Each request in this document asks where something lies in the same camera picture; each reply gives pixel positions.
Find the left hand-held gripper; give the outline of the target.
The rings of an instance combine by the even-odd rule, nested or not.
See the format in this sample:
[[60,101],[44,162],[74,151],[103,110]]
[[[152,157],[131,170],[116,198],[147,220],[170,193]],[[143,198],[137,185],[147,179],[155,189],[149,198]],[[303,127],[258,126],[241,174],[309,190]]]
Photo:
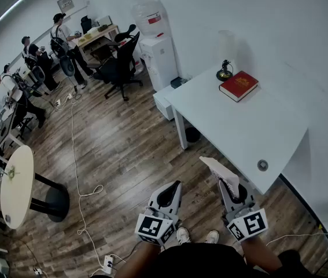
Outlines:
[[135,234],[141,241],[163,246],[176,231],[176,215],[182,198],[182,183],[170,182],[152,193],[149,206],[138,216]]

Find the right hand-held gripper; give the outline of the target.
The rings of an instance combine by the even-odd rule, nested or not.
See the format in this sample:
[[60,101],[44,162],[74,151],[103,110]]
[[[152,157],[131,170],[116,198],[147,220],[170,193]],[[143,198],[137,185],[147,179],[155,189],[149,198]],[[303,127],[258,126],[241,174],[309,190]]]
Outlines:
[[225,220],[226,228],[235,237],[237,242],[242,242],[268,229],[268,222],[265,209],[258,205],[244,206],[238,211],[240,204],[247,204],[254,201],[254,192],[251,184],[243,179],[239,179],[239,197],[235,199],[228,185],[220,179],[218,181],[219,192],[222,196],[222,204],[227,212]]

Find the person's left forearm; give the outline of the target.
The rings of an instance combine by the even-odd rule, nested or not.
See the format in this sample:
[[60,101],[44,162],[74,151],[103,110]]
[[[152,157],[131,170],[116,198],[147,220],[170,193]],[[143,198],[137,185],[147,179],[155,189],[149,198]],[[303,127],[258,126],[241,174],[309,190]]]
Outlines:
[[161,247],[143,242],[128,261],[116,272],[115,278],[140,278],[160,254]]

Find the person's right forearm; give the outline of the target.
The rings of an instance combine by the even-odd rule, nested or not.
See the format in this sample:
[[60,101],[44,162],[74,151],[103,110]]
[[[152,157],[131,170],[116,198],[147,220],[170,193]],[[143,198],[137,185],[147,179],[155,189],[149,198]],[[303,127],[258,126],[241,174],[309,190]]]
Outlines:
[[250,265],[259,266],[267,273],[273,273],[282,267],[278,256],[257,236],[242,241],[241,247]]

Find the person's left white shoe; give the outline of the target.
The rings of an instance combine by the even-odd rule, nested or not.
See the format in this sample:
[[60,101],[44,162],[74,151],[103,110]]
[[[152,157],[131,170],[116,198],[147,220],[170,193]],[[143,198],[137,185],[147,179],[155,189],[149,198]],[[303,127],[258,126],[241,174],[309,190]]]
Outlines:
[[178,230],[176,231],[176,239],[180,245],[183,245],[185,243],[191,243],[189,231],[184,227],[178,228]]

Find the person's white shoe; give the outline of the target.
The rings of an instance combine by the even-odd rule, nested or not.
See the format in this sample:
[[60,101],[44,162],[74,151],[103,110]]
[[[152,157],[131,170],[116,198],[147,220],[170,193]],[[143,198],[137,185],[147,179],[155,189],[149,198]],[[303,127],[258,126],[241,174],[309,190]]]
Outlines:
[[176,239],[180,245],[183,245],[185,243],[191,243],[189,231],[184,227],[178,228],[178,230],[176,231]]
[[217,230],[210,231],[205,239],[205,243],[217,244],[219,241],[219,232]]

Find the person's right white shoe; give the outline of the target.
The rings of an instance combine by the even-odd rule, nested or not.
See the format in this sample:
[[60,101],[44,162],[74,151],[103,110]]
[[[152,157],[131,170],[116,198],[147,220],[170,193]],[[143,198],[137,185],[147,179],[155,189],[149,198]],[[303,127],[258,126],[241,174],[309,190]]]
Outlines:
[[205,239],[205,243],[217,244],[219,241],[219,232],[217,230],[210,231]]

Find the person's black clothing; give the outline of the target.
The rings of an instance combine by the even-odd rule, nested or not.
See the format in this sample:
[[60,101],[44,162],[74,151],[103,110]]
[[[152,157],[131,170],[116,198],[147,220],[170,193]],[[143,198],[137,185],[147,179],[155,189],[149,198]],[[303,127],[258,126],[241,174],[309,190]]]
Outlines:
[[[140,278],[316,278],[295,250],[277,255],[282,267],[267,273],[247,263],[243,254],[224,244],[185,243],[160,254]],[[94,275],[91,278],[110,278]]]

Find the black round base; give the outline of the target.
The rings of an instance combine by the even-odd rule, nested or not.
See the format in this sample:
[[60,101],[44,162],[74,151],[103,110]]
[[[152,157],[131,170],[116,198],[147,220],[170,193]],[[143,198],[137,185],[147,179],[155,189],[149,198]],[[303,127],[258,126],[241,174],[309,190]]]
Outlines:
[[201,133],[195,127],[188,127],[185,129],[186,141],[195,143],[201,138]]

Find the white drawer cabinet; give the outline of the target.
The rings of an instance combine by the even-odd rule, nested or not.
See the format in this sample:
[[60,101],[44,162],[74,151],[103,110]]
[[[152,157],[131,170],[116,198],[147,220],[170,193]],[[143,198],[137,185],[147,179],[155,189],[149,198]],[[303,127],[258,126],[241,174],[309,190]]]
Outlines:
[[166,100],[166,96],[175,89],[169,85],[153,95],[157,109],[164,115],[167,120],[173,120],[174,114],[171,104]]

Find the red hardcover book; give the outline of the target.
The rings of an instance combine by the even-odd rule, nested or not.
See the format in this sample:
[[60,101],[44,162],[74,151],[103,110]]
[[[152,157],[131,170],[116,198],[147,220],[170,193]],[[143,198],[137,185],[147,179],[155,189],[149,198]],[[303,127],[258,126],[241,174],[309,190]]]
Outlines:
[[257,79],[244,71],[240,71],[219,85],[219,91],[233,101],[239,102],[255,89],[258,84],[259,81]]

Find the dark green box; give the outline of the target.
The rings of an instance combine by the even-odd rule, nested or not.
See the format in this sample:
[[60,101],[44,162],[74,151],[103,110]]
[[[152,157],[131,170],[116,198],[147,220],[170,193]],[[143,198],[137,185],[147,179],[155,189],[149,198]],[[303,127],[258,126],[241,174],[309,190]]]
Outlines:
[[177,78],[173,79],[170,84],[171,84],[171,87],[173,87],[174,89],[177,89],[178,87],[185,84],[187,81],[188,81],[187,79],[177,77]]

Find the white water dispenser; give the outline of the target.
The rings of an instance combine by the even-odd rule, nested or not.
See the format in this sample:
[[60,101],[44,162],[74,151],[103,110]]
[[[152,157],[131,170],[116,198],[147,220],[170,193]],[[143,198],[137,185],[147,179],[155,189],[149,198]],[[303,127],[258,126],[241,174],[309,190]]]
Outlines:
[[178,70],[170,37],[144,38],[139,42],[143,60],[156,92],[178,77]]

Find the black office chair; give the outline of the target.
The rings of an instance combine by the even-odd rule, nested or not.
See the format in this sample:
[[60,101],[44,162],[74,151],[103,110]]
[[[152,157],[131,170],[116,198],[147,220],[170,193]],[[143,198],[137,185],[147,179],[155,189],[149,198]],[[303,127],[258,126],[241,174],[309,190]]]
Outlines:
[[115,90],[119,89],[123,101],[128,101],[129,98],[125,96],[124,86],[137,83],[140,87],[143,83],[139,79],[135,79],[134,73],[136,72],[135,61],[133,52],[138,43],[140,32],[138,31],[135,35],[131,35],[132,38],[125,39],[124,41],[108,42],[103,47],[115,47],[116,57],[111,55],[105,58],[99,64],[93,63],[88,64],[88,67],[94,69],[97,75],[105,84],[111,84],[112,87],[104,94],[105,98],[108,99],[109,95]]
[[115,36],[114,41],[117,42],[117,43],[120,43],[120,42],[124,41],[125,39],[132,38],[131,33],[136,28],[137,28],[137,26],[135,24],[131,24],[126,32],[118,33]]
[[82,27],[83,33],[88,33],[92,28],[92,20],[88,16],[84,16],[80,20],[80,25]]

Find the round white table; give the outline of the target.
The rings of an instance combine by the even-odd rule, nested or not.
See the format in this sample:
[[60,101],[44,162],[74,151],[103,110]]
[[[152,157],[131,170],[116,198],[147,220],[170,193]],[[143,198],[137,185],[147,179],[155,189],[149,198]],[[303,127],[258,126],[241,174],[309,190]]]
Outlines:
[[[63,221],[68,214],[70,204],[65,185],[35,172],[33,152],[27,145],[20,146],[13,152],[6,167],[12,165],[20,174],[9,180],[4,171],[1,181],[0,205],[5,224],[10,229],[18,229],[31,210],[48,215],[53,222]],[[35,181],[49,187],[45,200],[37,199],[33,195]]]

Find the table lamp with white shade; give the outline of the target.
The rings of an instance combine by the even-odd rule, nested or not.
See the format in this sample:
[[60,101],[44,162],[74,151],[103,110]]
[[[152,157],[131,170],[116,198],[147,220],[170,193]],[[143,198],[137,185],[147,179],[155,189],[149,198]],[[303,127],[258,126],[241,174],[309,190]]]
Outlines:
[[221,68],[216,73],[218,80],[225,82],[233,76],[235,59],[235,35],[229,30],[218,31],[218,60]]

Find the small green table decoration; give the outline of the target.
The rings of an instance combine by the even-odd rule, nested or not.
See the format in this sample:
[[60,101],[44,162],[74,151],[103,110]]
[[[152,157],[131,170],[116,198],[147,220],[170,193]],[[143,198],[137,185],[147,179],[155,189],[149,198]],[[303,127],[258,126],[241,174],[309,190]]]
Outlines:
[[17,174],[20,174],[20,172],[16,170],[16,167],[14,165],[12,165],[10,167],[6,167],[5,174],[7,175],[9,180],[12,180]]

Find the grey mesh office chair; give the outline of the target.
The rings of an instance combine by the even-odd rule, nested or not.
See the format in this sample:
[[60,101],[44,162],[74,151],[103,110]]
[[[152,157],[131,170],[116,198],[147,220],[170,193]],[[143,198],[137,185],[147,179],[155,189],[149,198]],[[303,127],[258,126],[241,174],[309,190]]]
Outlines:
[[75,68],[73,66],[72,60],[68,56],[61,56],[58,58],[58,61],[62,71],[66,76],[74,76]]
[[40,66],[35,65],[32,68],[31,72],[37,82],[39,82],[40,84],[42,84],[44,82],[46,77],[45,77],[45,73],[43,72],[43,69]]

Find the wooden desk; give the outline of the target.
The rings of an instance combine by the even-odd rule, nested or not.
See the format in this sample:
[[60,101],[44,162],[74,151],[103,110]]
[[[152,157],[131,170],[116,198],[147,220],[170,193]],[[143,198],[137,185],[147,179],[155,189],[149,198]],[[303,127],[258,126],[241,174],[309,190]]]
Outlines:
[[92,59],[91,52],[113,41],[118,33],[118,26],[112,24],[102,31],[96,29],[91,33],[84,34],[80,38],[75,39],[74,42],[79,47],[83,58],[86,61],[90,61]]

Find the black framed cluttered desk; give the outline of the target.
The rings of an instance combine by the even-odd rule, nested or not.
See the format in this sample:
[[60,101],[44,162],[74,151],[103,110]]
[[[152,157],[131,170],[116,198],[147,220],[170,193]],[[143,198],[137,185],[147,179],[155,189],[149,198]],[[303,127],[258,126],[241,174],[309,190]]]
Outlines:
[[[12,125],[14,122],[14,117],[17,112],[17,105],[8,111],[2,111],[0,114],[0,150],[3,151],[3,146],[7,140],[10,140],[12,143],[17,144],[19,147],[23,146],[24,143],[20,141],[12,133]],[[0,154],[0,161],[4,164],[8,163],[8,159],[4,155]]]

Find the clear water bottle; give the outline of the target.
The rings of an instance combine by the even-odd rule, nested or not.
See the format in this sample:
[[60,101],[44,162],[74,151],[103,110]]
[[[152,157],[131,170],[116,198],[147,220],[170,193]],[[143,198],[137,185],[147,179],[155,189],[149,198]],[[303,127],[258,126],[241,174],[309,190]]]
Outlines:
[[172,37],[168,14],[160,0],[133,0],[131,14],[144,37]]

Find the ceiling tube light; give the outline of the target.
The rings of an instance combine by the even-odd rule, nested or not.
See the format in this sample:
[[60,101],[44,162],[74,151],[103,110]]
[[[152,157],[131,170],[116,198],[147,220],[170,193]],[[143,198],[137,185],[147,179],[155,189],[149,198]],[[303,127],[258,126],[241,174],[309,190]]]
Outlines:
[[25,0],[17,0],[9,9],[7,9],[1,16],[0,16],[0,22],[16,7],[18,7],[21,3],[23,3]]

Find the wall notice board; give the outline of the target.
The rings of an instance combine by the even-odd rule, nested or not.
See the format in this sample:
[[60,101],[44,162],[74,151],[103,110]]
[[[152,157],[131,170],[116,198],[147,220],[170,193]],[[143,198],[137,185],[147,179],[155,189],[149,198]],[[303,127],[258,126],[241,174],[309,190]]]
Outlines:
[[73,0],[58,0],[57,4],[62,13],[66,13],[67,11],[69,11],[75,7]]

